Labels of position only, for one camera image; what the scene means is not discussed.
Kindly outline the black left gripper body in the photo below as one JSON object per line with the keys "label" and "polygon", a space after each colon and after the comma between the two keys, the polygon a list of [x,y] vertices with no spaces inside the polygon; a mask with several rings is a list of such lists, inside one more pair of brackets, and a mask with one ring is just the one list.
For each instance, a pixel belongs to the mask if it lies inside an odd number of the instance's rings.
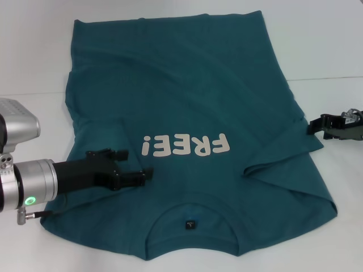
{"label": "black left gripper body", "polygon": [[110,148],[87,151],[80,160],[54,163],[57,194],[65,194],[93,187],[109,190],[120,188],[120,170],[116,161],[118,152]]}

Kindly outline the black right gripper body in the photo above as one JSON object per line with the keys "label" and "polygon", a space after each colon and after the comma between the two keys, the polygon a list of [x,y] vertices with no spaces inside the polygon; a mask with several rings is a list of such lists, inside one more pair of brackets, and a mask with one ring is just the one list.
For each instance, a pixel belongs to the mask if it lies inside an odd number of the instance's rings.
{"label": "black right gripper body", "polygon": [[343,122],[327,122],[323,125],[323,139],[362,140],[362,122],[346,124]]}

